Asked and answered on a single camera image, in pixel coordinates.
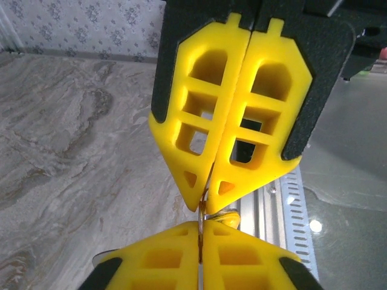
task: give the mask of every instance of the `slotted metal bracket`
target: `slotted metal bracket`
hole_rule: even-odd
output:
[[[229,207],[240,212],[241,231],[296,253],[319,279],[298,166]]]

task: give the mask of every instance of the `floral wallpaper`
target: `floral wallpaper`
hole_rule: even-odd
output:
[[[12,50],[140,62],[157,57],[163,1],[0,0],[0,6]]]

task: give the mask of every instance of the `wall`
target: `wall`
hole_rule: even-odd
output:
[[[154,62],[165,2],[0,0],[3,50]]]

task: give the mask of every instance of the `gray marble countertop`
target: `gray marble countertop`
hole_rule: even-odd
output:
[[[195,219],[148,129],[155,65],[0,54],[0,289],[76,289]]]

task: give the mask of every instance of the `marble surface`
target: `marble surface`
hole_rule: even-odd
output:
[[[195,219],[148,129],[155,65],[0,54],[0,289]]]

